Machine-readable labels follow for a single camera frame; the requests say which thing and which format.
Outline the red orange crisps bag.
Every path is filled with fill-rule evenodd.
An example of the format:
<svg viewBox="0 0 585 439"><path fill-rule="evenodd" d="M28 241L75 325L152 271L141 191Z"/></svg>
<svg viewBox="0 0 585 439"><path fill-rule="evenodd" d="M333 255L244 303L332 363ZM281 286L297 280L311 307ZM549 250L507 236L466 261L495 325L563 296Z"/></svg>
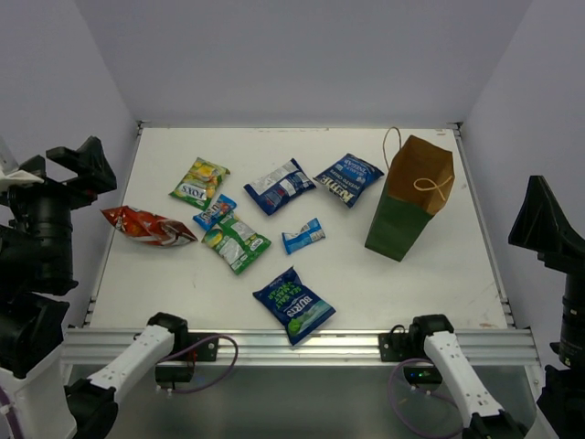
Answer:
<svg viewBox="0 0 585 439"><path fill-rule="evenodd" d="M181 221L129 206L102 209L103 217L122 235L152 247L169 248L197 242Z"/></svg>

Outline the green Fox's candy bag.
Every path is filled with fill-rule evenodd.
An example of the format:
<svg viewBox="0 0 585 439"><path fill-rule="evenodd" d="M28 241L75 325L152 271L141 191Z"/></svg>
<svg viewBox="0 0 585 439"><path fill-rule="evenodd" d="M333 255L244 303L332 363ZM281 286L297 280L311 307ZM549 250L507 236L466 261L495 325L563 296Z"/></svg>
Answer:
<svg viewBox="0 0 585 439"><path fill-rule="evenodd" d="M229 175L228 168L198 157L169 196L205 210L210 206L223 180Z"/></svg>

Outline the green paper bag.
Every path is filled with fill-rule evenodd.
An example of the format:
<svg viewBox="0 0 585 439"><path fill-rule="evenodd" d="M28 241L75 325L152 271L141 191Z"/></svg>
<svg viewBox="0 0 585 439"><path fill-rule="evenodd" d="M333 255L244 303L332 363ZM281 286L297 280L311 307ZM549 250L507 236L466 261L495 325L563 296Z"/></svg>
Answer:
<svg viewBox="0 0 585 439"><path fill-rule="evenodd" d="M383 150L386 180L365 247L396 262L404 259L428 223L446 206L455 180L453 153L415 135L403 139L393 126L398 152Z"/></svg>

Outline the blue M&Ms packet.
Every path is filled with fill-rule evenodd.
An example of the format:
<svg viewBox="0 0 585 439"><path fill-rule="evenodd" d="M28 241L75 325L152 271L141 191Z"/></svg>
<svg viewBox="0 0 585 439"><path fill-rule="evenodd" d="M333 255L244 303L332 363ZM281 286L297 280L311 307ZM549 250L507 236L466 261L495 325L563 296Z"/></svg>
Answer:
<svg viewBox="0 0 585 439"><path fill-rule="evenodd" d="M233 199L221 194L209 208L195 215L193 221L204 231L209 231L236 207Z"/></svg>

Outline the green mint snack packet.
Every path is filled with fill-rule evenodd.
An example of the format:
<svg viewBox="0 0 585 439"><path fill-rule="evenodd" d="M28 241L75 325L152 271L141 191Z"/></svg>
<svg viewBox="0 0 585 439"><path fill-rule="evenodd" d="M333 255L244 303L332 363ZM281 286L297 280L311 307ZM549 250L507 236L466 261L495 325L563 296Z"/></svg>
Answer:
<svg viewBox="0 0 585 439"><path fill-rule="evenodd" d="M271 246L271 240L227 213L203 237L203 242L229 266L234 274L247 270Z"/></svg>

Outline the dark blue snack bag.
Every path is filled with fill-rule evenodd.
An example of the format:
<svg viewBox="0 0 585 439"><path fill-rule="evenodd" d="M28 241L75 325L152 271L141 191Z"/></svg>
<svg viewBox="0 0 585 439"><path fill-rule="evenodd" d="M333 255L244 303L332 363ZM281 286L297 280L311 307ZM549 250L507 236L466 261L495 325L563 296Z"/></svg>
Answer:
<svg viewBox="0 0 585 439"><path fill-rule="evenodd" d="M246 184L244 190L267 215L271 216L305 192L316 189L314 182L294 159L269 174Z"/></svg>

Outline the blue Kettle crisps bag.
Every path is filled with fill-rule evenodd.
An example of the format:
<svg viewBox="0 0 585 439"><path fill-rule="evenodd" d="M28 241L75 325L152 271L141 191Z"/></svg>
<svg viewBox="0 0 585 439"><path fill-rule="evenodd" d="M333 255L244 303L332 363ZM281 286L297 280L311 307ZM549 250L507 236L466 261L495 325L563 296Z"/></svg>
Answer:
<svg viewBox="0 0 585 439"><path fill-rule="evenodd" d="M315 176L314 181L325 187L351 209L365 189L383 176L384 172L368 161L352 154L345 154Z"/></svg>

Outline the small blue snack packet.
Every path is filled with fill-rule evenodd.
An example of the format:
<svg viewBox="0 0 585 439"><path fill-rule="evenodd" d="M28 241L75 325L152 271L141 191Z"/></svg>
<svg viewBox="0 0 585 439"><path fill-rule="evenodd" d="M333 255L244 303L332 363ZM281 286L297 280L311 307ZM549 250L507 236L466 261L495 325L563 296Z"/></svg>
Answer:
<svg viewBox="0 0 585 439"><path fill-rule="evenodd" d="M325 233L318 218L309 220L296 233L282 233L283 247L288 255L324 238Z"/></svg>

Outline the blue Burts crisps bag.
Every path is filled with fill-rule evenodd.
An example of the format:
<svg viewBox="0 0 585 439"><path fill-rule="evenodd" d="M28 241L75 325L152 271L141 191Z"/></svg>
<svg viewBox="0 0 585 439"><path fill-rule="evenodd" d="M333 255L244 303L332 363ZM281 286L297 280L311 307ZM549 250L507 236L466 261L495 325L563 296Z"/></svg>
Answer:
<svg viewBox="0 0 585 439"><path fill-rule="evenodd" d="M252 296L280 322L292 346L301 343L336 312L303 284L293 267Z"/></svg>

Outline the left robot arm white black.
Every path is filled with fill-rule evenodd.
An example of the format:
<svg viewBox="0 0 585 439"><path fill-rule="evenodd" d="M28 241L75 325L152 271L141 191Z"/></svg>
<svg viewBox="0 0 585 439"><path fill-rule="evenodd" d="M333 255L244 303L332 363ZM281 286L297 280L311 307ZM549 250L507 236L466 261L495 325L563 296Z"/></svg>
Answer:
<svg viewBox="0 0 585 439"><path fill-rule="evenodd" d="M55 147L1 175L1 412L14 438L103 438L128 391L190 347L185 319L151 317L138 338L88 378L61 371L65 295L73 277L71 213L117 187L101 140Z"/></svg>

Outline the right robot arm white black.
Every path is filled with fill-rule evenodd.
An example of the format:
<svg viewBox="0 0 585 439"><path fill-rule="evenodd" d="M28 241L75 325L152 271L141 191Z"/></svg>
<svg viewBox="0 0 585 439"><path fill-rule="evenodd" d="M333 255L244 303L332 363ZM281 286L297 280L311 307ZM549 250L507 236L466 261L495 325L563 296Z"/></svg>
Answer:
<svg viewBox="0 0 585 439"><path fill-rule="evenodd" d="M509 244L535 252L545 267L563 273L559 340L551 344L562 366L531 368L524 359L495 348L495 361L471 363L444 315L416 316L405 337L409 352L433 366L451 394L464 438L581 438L584 435L584 240L571 227L543 176L529 178ZM478 366L491 369L479 375ZM535 408L530 423L516 420L491 393L511 383L503 369L519 367L534 379L520 400Z"/></svg>

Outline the aluminium front rail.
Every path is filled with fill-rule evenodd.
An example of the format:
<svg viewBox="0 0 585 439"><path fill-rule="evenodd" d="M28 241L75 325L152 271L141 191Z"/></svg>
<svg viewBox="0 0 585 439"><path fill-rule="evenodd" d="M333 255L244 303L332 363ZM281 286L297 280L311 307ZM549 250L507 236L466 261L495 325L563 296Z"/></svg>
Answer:
<svg viewBox="0 0 585 439"><path fill-rule="evenodd" d="M109 363L137 337L136 329L73 328L61 354L65 366ZM227 333L239 345L239 366L377 366L389 344L376 330L318 330L292 347L281 330L235 330ZM538 366L537 349L528 330L459 330L459 346L474 366Z"/></svg>

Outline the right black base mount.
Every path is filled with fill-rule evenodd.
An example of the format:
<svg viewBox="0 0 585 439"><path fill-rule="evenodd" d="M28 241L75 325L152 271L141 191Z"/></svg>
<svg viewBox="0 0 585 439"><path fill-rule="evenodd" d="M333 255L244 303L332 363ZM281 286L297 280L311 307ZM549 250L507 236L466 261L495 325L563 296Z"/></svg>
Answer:
<svg viewBox="0 0 585 439"><path fill-rule="evenodd" d="M404 362L399 368L399 381L407 383L413 390L433 392L442 384L440 372L411 341L403 325L395 325L388 332L380 333L378 350L382 362Z"/></svg>

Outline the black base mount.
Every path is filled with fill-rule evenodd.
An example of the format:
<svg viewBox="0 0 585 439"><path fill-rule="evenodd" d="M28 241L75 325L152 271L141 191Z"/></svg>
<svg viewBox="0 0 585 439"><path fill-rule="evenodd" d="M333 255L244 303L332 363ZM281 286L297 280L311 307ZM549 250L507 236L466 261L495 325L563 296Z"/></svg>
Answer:
<svg viewBox="0 0 585 439"><path fill-rule="evenodd" d="M208 389L213 382L204 383L196 377L198 362L215 362L218 355L218 334L188 333L178 347L155 366L157 386L171 394L193 394Z"/></svg>
<svg viewBox="0 0 585 439"><path fill-rule="evenodd" d="M404 362L399 368L399 381L407 383L413 390L433 392L442 384L440 372L411 341L403 325L395 325L388 332L380 333L378 350L382 362Z"/></svg>

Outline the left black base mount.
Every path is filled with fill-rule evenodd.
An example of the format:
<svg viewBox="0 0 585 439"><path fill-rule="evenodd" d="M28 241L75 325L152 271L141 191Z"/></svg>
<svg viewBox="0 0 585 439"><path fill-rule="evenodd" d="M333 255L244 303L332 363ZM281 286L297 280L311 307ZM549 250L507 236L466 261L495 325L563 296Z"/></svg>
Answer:
<svg viewBox="0 0 585 439"><path fill-rule="evenodd" d="M178 347L155 366L157 386L171 394L193 394L208 389L213 382L204 383L196 377L198 362L215 362L218 355L218 334L188 333Z"/></svg>

